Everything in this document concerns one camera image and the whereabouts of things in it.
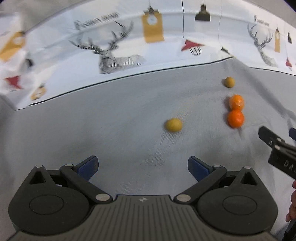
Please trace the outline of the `person's right hand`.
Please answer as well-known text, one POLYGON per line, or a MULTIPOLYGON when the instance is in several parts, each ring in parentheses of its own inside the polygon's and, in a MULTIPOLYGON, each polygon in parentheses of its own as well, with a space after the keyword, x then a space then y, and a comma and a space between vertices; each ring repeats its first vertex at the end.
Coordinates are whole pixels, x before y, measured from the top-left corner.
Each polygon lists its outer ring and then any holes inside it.
POLYGON ((290 204, 288 213, 285 217, 286 222, 290 222, 291 220, 296 219, 296 181, 293 182, 292 188, 294 189, 294 191, 290 197, 291 204, 290 204))

